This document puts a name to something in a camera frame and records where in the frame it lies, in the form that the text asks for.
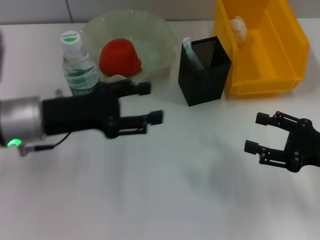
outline white bottle cap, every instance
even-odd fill
[[[77,31],[66,31],[61,35],[62,49],[68,53],[75,53],[82,48],[82,40]]]

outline water bottle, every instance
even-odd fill
[[[66,31],[61,35],[63,49],[63,73],[73,96],[91,93],[100,78],[95,61],[83,47],[77,31]]]

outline yellow storage box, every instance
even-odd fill
[[[248,29],[239,46],[230,24],[236,16]],[[227,96],[287,92],[304,79],[310,46],[287,0],[217,0],[213,35],[232,61]]]

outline red cup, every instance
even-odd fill
[[[101,51],[99,68],[102,73],[112,77],[129,77],[141,71],[141,60],[134,45],[127,39],[111,40]]]

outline green glass bowl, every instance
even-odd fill
[[[141,60],[142,71],[130,78],[140,82],[168,68],[178,40],[161,17],[143,10],[109,11],[90,20],[80,31],[83,46],[99,66],[102,48],[113,39],[130,40]],[[102,81],[108,77],[100,72]]]

